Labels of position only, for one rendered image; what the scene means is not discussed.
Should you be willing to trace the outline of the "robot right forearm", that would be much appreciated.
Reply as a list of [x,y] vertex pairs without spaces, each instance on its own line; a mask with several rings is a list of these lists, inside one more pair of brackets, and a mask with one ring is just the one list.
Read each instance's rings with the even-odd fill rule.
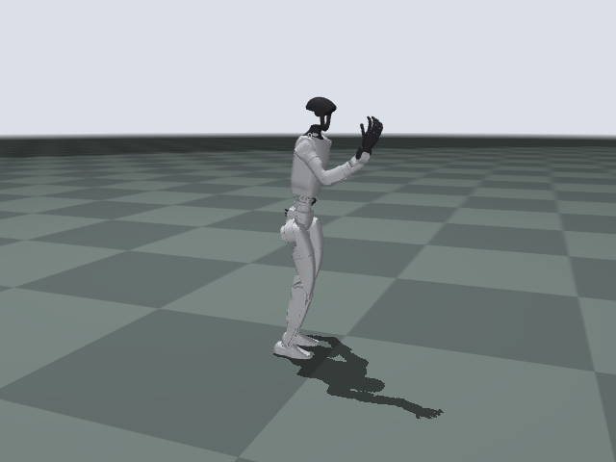
[[[356,155],[356,154],[355,154]],[[342,166],[335,167],[327,170],[322,174],[322,181],[325,184],[337,182],[339,180],[347,180],[349,175],[363,168],[364,164],[370,159],[370,153],[363,152],[360,159],[356,159],[355,156],[347,161]]]

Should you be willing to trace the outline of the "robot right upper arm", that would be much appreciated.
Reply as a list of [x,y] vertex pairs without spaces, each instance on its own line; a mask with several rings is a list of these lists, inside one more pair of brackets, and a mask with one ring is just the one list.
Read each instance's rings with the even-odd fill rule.
[[299,143],[295,148],[295,154],[310,168],[321,184],[326,187],[332,187],[337,184],[338,181],[330,184],[325,184],[322,181],[322,174],[326,170],[324,170],[323,163],[315,152],[315,147],[309,141],[304,140]]

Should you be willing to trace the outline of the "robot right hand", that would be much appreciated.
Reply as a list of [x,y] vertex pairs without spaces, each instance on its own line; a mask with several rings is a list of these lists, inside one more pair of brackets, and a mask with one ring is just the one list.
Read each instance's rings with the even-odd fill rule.
[[372,116],[372,120],[371,120],[371,118],[367,116],[367,119],[369,120],[369,126],[368,126],[368,131],[366,133],[364,130],[363,123],[360,124],[363,139],[362,139],[362,145],[359,146],[356,152],[356,155],[355,155],[355,158],[357,160],[360,159],[363,152],[370,153],[370,156],[371,156],[372,154],[371,148],[375,146],[376,143],[378,142],[379,136],[381,135],[381,132],[383,129],[382,123],[379,122],[379,120],[376,119],[375,117]]

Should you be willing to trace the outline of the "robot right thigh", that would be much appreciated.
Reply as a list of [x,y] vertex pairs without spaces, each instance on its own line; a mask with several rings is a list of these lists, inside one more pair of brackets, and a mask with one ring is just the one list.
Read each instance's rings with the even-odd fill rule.
[[308,299],[312,293],[316,276],[314,248],[308,232],[302,223],[298,223],[297,218],[292,218],[288,220],[285,226],[281,227],[280,235],[285,244],[296,243],[292,248],[294,252],[292,257],[296,272],[301,281],[293,285],[291,295],[293,288],[300,286],[307,293]]

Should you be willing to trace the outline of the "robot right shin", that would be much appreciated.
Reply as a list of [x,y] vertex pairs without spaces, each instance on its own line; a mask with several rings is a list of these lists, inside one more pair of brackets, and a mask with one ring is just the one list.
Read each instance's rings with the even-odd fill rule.
[[[311,296],[310,300],[307,300],[307,293],[305,292],[303,287],[297,286],[293,288],[286,317],[287,331],[283,344],[284,347],[292,348],[296,334],[299,328],[302,326],[308,312],[312,297],[313,295]],[[291,339],[292,341],[290,343]],[[290,345],[288,346],[288,344]]]

